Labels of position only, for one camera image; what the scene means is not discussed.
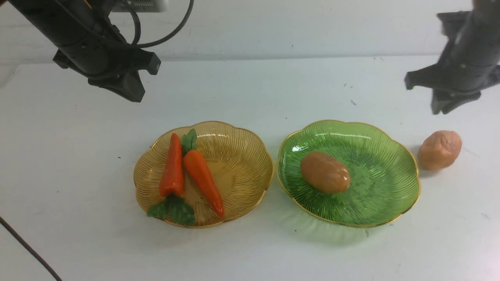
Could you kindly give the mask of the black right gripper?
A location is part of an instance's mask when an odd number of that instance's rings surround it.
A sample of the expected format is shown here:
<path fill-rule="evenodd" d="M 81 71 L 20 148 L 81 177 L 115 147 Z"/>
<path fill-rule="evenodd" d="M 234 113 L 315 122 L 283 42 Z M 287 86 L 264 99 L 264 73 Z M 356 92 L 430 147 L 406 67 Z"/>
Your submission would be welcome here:
<path fill-rule="evenodd" d="M 439 60 L 405 76 L 408 90 L 435 89 L 431 100 L 434 115 L 449 114 L 477 101 L 480 91 L 499 83 L 499 18 L 481 11 L 442 12 L 437 18 L 448 38 Z"/>

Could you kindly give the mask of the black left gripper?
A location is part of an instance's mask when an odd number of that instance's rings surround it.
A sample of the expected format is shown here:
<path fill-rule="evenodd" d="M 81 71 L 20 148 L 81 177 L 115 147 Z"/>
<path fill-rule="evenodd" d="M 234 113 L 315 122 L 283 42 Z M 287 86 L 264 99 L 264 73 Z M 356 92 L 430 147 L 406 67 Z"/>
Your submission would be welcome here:
<path fill-rule="evenodd" d="M 145 95 L 138 71 L 157 75 L 161 65 L 152 52 L 118 48 L 115 41 L 108 43 L 84 27 L 54 27 L 52 42 L 58 48 L 52 59 L 58 66 L 72 69 L 89 78 L 89 85 L 133 103 L 140 103 Z"/>

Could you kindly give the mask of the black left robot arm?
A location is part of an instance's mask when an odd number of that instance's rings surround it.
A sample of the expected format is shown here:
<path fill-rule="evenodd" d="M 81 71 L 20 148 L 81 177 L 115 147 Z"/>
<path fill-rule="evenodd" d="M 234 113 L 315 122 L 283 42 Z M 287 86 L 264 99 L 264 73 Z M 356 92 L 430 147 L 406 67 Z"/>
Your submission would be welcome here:
<path fill-rule="evenodd" d="M 155 53 L 131 46 L 108 16 L 107 1 L 92 7 L 85 0 L 11 0 L 10 4 L 55 47 L 53 61 L 87 78 L 90 85 L 133 103 L 145 88 L 139 71 L 158 73 Z"/>

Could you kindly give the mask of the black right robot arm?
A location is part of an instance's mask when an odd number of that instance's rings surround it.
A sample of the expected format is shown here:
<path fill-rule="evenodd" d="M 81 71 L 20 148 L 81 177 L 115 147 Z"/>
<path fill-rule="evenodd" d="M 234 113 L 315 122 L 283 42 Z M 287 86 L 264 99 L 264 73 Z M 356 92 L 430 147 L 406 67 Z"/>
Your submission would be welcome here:
<path fill-rule="evenodd" d="M 448 38 L 439 60 L 407 72 L 405 86 L 432 89 L 433 114 L 448 114 L 477 101 L 482 90 L 500 83 L 500 4 L 474 0 L 471 11 L 437 14 Z"/>

